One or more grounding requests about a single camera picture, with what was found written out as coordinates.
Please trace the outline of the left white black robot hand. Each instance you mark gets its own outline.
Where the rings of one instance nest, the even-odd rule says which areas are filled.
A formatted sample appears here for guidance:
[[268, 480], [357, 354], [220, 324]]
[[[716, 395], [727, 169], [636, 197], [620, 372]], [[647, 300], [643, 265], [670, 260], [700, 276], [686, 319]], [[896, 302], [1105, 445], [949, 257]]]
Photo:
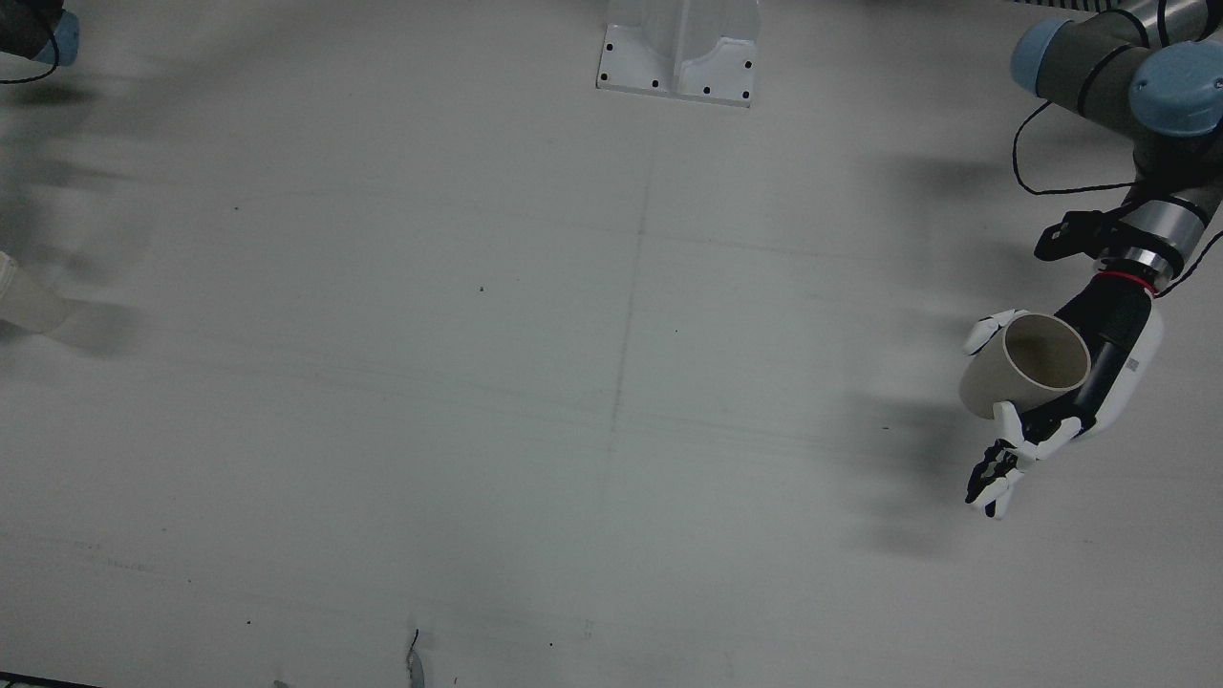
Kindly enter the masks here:
[[1106, 271], [1055, 313], [1000, 310], [964, 343], [961, 400], [996, 439], [971, 470], [965, 503], [1000, 519], [1035, 466], [1113, 425], [1166, 331], [1137, 277]]

